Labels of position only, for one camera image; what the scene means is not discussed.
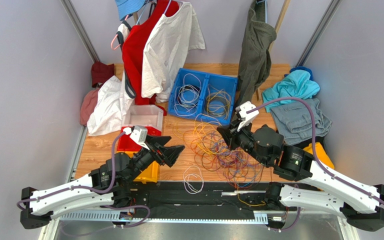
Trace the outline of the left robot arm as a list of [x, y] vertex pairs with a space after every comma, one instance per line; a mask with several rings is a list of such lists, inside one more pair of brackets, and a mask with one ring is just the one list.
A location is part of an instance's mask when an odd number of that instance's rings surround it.
[[134, 180], [153, 163], [171, 168], [185, 149], [184, 145], [167, 146], [170, 140], [170, 136], [147, 135], [137, 153], [116, 152], [105, 164], [71, 182], [44, 190], [25, 187], [17, 203], [21, 225], [37, 229], [93, 207], [125, 212], [137, 208], [131, 192]]

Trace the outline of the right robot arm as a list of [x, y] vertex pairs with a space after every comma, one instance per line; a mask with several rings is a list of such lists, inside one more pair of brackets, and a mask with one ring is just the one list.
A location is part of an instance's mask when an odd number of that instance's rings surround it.
[[282, 179], [314, 187], [270, 182], [263, 199], [270, 208], [314, 209], [368, 232], [384, 227], [383, 184], [366, 185], [339, 174], [305, 150], [285, 144], [284, 137], [267, 125], [252, 132], [250, 125], [240, 127], [236, 120], [217, 131], [230, 150], [240, 148]]

